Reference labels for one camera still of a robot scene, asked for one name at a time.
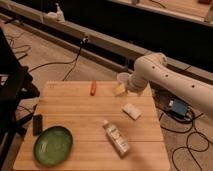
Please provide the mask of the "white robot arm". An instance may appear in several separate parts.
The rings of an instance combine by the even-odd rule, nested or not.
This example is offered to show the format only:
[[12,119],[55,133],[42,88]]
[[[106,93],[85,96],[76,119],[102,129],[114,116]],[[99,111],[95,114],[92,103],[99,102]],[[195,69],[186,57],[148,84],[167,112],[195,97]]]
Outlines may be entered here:
[[115,88],[114,94],[120,96],[127,91],[141,93],[149,82],[167,89],[213,120],[213,85],[168,69],[167,57],[163,53],[136,59],[133,73]]

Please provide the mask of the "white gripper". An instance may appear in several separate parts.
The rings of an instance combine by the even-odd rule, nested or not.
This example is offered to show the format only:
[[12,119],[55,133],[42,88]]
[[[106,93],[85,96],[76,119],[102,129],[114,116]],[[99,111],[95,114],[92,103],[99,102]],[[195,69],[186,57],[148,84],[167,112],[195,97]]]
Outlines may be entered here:
[[136,76],[135,74],[131,74],[127,80],[126,87],[124,84],[120,84],[116,87],[115,95],[124,96],[127,93],[127,89],[131,92],[141,93],[147,87],[147,84],[147,80]]

